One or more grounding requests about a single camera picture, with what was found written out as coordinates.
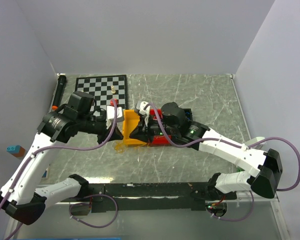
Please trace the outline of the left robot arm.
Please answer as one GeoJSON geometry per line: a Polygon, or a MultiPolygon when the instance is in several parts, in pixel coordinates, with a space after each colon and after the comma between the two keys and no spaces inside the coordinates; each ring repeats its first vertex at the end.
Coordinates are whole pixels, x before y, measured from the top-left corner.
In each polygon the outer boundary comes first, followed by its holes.
{"type": "Polygon", "coordinates": [[[60,149],[70,150],[66,143],[77,133],[97,136],[97,146],[74,147],[75,151],[91,151],[109,141],[122,140],[123,135],[117,123],[124,120],[124,111],[118,100],[111,99],[105,109],[97,108],[103,114],[94,115],[96,106],[93,95],[75,91],[67,103],[47,113],[37,128],[31,148],[18,169],[0,189],[0,209],[13,219],[31,225],[50,206],[69,198],[85,200],[89,195],[89,182],[78,174],[49,187],[37,186],[55,154],[60,149]]]}

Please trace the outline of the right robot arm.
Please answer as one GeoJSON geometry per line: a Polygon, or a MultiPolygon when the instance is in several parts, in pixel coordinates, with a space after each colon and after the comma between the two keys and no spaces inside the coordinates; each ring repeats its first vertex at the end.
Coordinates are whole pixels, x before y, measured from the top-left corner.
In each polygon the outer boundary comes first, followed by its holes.
{"type": "Polygon", "coordinates": [[[130,133],[131,139],[152,143],[162,137],[176,148],[192,148],[222,158],[241,168],[235,173],[215,173],[201,190],[204,200],[220,200],[238,191],[252,191],[272,199],[275,197],[283,172],[280,154],[269,149],[254,149],[217,133],[212,128],[190,120],[176,102],[162,106],[161,112],[150,115],[154,105],[138,101],[134,111],[139,115],[137,127],[130,133]]]}

